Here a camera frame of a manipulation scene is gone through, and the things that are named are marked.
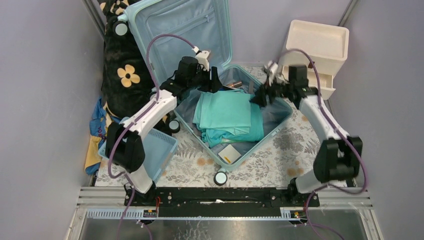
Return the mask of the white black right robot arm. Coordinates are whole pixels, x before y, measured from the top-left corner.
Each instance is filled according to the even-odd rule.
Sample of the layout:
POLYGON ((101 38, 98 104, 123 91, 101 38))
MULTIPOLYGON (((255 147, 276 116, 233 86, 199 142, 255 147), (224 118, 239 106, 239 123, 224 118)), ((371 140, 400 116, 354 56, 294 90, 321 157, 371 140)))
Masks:
POLYGON ((264 67, 267 75, 251 102, 265 107, 276 98, 287 98, 308 120, 315 131, 320 148, 312 170, 290 182, 287 201, 301 205, 307 194, 326 187, 334 181, 346 181, 358 176, 363 142, 350 136, 334 119, 324 104, 320 90, 309 85, 306 65, 291 65, 288 78, 278 77, 277 63, 270 61, 264 67))

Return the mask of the white three-drawer storage cabinet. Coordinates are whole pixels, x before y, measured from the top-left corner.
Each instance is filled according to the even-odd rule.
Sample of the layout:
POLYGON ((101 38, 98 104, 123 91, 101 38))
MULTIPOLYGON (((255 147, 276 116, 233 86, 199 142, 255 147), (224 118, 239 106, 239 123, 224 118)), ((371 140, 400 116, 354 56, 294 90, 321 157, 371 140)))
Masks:
POLYGON ((348 58, 349 30, 345 27, 292 20, 283 51, 306 52, 318 71, 321 96, 328 100, 334 91, 334 77, 348 58))

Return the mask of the black floral plush blanket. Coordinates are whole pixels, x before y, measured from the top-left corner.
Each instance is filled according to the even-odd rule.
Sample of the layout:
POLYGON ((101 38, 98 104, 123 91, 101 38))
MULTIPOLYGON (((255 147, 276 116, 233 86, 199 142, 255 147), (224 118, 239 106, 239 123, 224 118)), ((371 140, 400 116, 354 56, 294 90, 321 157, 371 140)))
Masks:
POLYGON ((150 101, 154 88, 148 67, 130 31, 115 34, 118 16, 133 0, 100 0, 106 19, 103 46, 102 101, 117 118, 131 117, 150 101))

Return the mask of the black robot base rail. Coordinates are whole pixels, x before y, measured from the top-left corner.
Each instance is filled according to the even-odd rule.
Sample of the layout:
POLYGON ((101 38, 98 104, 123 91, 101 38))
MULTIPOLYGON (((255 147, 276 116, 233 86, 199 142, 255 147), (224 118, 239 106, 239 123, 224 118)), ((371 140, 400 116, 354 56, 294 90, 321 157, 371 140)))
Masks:
POLYGON ((280 217, 281 208, 319 207, 315 193, 298 193, 291 187, 158 187, 147 193, 124 185, 125 206, 149 207, 148 217, 231 218, 280 217))

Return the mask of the copper metallic cylinder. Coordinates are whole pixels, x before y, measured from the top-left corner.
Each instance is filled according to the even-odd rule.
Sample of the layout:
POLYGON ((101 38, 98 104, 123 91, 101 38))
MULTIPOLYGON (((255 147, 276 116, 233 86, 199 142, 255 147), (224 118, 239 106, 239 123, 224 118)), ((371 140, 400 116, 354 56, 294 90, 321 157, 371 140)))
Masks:
POLYGON ((238 89, 238 88, 241 88, 242 86, 243 86, 242 81, 235 81, 227 85, 227 87, 233 88, 233 89, 238 89))

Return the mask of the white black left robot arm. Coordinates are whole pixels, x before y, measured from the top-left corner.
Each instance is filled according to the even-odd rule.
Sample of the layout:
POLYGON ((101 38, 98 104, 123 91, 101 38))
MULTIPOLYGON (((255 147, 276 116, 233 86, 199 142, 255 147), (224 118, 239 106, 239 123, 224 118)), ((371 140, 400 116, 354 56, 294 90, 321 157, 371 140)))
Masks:
POLYGON ((218 68, 209 67, 199 58, 184 56, 173 74, 160 84, 154 97, 133 116, 113 122, 107 130, 104 154, 110 164, 124 169, 123 174, 136 191, 136 199, 144 206, 155 200, 154 180, 146 168, 144 143, 149 132, 168 113, 183 102, 192 90, 216 93, 222 88, 218 68))

